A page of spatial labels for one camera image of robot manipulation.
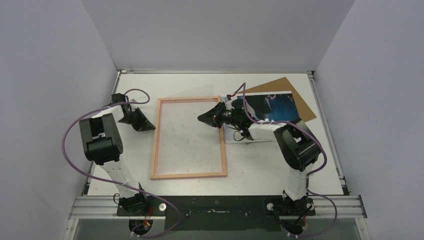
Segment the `sea landscape photo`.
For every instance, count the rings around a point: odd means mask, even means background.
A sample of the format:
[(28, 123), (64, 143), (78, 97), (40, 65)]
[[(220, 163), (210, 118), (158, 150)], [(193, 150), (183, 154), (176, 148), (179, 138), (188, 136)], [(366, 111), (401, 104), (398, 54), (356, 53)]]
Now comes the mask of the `sea landscape photo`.
[[(300, 118), (295, 99), (291, 91), (245, 93), (247, 109), (253, 113), (255, 120), (271, 122), (293, 121)], [(224, 137), (226, 144), (266, 142), (265, 140), (241, 140), (241, 134), (232, 125), (225, 124)]]

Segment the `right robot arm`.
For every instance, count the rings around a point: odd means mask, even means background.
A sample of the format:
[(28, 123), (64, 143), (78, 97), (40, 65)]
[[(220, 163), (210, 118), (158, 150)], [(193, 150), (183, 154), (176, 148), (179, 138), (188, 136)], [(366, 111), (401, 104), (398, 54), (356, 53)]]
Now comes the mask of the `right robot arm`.
[(282, 192), (282, 209), (288, 215), (314, 215), (315, 206), (309, 198), (309, 172), (318, 160), (321, 149), (316, 138), (300, 118), (272, 123), (258, 119), (252, 107), (241, 98), (219, 102), (198, 116), (198, 121), (213, 128), (231, 125), (244, 139), (265, 140), (278, 144), (289, 166), (288, 179)]

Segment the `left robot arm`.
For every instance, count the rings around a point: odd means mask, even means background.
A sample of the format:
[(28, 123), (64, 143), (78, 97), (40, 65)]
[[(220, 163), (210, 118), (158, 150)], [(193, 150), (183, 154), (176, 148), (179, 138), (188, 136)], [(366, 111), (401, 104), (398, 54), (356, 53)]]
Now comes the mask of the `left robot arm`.
[(131, 126), (136, 132), (156, 129), (138, 107), (129, 103), (126, 94), (115, 93), (104, 110), (79, 121), (83, 151), (88, 161), (109, 175), (118, 190), (120, 209), (141, 216), (148, 212), (150, 203), (124, 161), (118, 123)]

